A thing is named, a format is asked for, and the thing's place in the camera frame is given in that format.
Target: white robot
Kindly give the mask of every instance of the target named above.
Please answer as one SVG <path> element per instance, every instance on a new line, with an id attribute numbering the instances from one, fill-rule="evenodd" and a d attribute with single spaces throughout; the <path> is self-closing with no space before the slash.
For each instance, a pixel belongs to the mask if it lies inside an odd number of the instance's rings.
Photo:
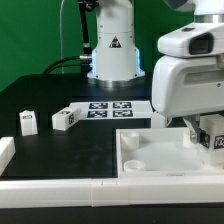
<path id="1" fill-rule="evenodd" d="M 99 0 L 98 44 L 88 80 L 104 87 L 126 87 L 144 80 L 140 53 L 134 44 L 134 13 L 129 0 Z"/>
<path id="2" fill-rule="evenodd" d="M 198 143 L 205 133 L 197 115 L 224 110 L 224 1 L 164 2 L 177 11 L 194 11 L 195 21 L 159 39 L 166 56 L 155 66 L 152 104 L 164 120 L 184 117 L 191 141 Z"/>

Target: warning label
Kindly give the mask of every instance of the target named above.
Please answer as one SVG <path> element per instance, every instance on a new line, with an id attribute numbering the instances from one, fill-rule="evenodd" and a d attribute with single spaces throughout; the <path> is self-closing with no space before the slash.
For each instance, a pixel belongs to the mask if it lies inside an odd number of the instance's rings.
<path id="1" fill-rule="evenodd" d="M 122 48 L 118 38 L 115 36 L 112 43 L 110 44 L 110 48 Z"/>

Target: white cube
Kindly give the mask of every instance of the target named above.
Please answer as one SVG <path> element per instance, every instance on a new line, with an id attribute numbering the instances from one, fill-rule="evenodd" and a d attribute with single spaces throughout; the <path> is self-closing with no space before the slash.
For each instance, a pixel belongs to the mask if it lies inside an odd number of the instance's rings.
<path id="1" fill-rule="evenodd" d="M 22 136 L 38 134 L 37 121 L 34 111 L 24 111 L 21 112 L 19 116 Z"/>
<path id="2" fill-rule="evenodd" d="M 53 129 L 66 131 L 79 121 L 81 109 L 79 107 L 65 107 L 52 116 Z"/>
<path id="3" fill-rule="evenodd" d="M 0 176 L 15 154 L 15 144 L 13 137 L 0 139 Z"/>

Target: cable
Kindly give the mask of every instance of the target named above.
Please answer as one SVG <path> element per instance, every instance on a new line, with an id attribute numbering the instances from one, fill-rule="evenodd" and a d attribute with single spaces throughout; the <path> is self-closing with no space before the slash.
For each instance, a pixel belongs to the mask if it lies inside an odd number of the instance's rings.
<path id="1" fill-rule="evenodd" d="M 66 67 L 75 67 L 75 66 L 89 66 L 89 64 L 70 64 L 70 65 L 58 65 L 58 66 L 55 66 L 51 69 L 48 70 L 47 73 L 45 73 L 45 75 L 49 75 L 52 71 L 54 71 L 55 69 L 57 68 L 66 68 Z"/>
<path id="2" fill-rule="evenodd" d="M 64 58 L 64 37 L 63 37 L 63 12 L 64 12 L 65 0 L 61 2 L 60 8 L 60 21 L 59 21 L 59 29 L 60 29 L 60 44 L 61 44 L 61 59 Z"/>
<path id="3" fill-rule="evenodd" d="M 64 58 L 64 59 L 61 59 L 59 61 L 56 61 L 53 64 L 51 64 L 49 67 L 47 67 L 42 74 L 46 75 L 49 70 L 51 70 L 52 68 L 54 68 L 55 66 L 57 66 L 59 64 L 62 64 L 62 63 L 67 62 L 67 61 L 73 61 L 73 60 L 79 60 L 79 59 L 80 59 L 79 56 L 73 56 L 73 57 L 68 57 L 68 58 Z"/>
<path id="4" fill-rule="evenodd" d="M 89 41 L 89 32 L 88 32 L 85 5 L 80 0 L 78 0 L 78 5 L 79 5 L 80 18 L 81 18 L 81 28 L 82 28 L 82 38 L 83 38 L 83 53 L 84 54 L 91 54 L 92 53 L 92 48 L 91 48 L 90 41 Z"/>

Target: green backdrop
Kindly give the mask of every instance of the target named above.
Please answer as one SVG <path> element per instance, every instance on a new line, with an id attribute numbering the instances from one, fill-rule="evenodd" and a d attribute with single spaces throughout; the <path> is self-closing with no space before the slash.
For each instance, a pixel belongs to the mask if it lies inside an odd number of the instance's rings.
<path id="1" fill-rule="evenodd" d="M 0 91 L 23 75 L 40 74 L 60 59 L 59 14 L 62 0 L 0 0 Z M 161 55 L 158 38 L 192 21 L 192 13 L 170 10 L 162 0 L 135 0 L 136 45 L 142 67 L 153 71 Z M 92 47 L 95 14 L 88 14 Z M 77 0 L 66 0 L 63 16 L 64 56 L 82 53 Z"/>

